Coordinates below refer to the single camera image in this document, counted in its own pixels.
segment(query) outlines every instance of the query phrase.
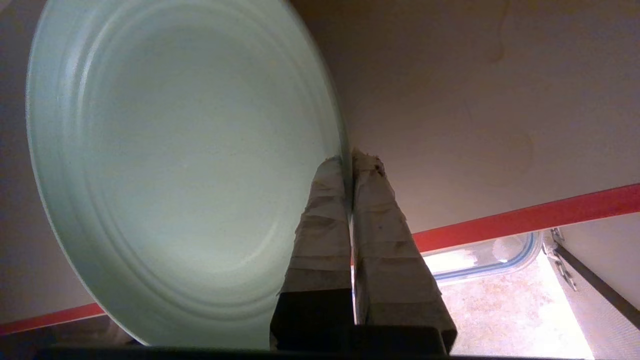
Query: light green plate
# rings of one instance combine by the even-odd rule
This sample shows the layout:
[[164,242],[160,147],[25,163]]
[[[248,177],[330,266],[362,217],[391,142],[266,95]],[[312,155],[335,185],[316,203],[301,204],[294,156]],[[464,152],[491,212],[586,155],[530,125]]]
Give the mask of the light green plate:
[[27,102],[40,195],[96,301],[147,344],[267,348],[310,182],[346,149],[289,6],[49,1]]

